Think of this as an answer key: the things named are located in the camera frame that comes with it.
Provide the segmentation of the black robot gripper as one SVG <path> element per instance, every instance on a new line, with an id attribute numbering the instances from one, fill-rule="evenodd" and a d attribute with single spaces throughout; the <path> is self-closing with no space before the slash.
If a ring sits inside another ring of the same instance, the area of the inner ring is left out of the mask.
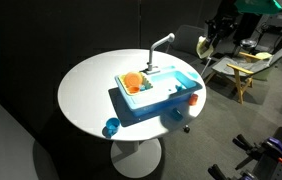
<path id="1" fill-rule="evenodd" d="M 207 35 L 209 37 L 228 37 L 238 27 L 235 20 L 235 17 L 228 15 L 216 16 L 211 20 L 206 20 Z"/>

